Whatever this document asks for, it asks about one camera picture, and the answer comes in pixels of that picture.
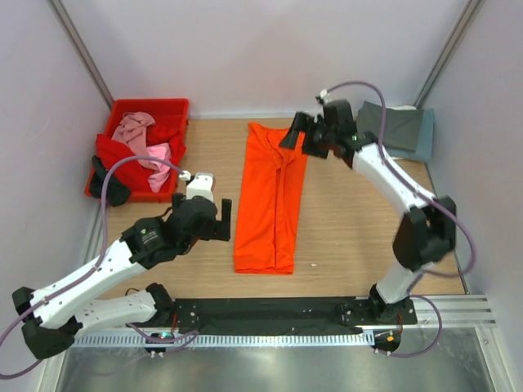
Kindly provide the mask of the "orange t shirt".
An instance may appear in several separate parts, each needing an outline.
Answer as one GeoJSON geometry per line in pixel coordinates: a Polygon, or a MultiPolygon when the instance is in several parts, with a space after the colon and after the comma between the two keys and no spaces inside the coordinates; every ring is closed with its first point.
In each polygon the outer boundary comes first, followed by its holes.
{"type": "Polygon", "coordinates": [[[292,274],[307,156],[279,146],[285,129],[248,124],[235,227],[238,274],[292,274]]]}

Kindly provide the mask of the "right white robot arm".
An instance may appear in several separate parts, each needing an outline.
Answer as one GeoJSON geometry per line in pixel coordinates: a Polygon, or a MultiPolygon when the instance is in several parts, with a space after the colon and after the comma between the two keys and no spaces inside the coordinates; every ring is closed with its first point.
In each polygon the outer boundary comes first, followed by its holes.
{"type": "Polygon", "coordinates": [[[392,251],[396,259],[369,291],[368,312],[377,323],[390,323],[406,306],[420,278],[455,249],[456,212],[452,198],[437,198],[409,176],[378,146],[371,131],[359,131],[347,100],[323,104],[322,113],[297,112],[280,147],[296,146],[308,155],[326,159],[334,154],[364,176],[391,204],[400,218],[392,251]]]}

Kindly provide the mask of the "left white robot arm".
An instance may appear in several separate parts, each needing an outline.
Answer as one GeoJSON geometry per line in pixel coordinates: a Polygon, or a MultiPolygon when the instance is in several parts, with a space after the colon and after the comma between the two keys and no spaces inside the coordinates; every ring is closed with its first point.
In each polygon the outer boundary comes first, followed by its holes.
{"type": "Polygon", "coordinates": [[[159,283],[132,295],[100,300],[113,286],[187,254],[199,241],[230,240],[231,200],[175,194],[161,216],[141,218],[95,259],[47,287],[13,292],[25,344],[38,360],[67,350],[78,338],[129,323],[162,327],[174,302],[159,283]]]}

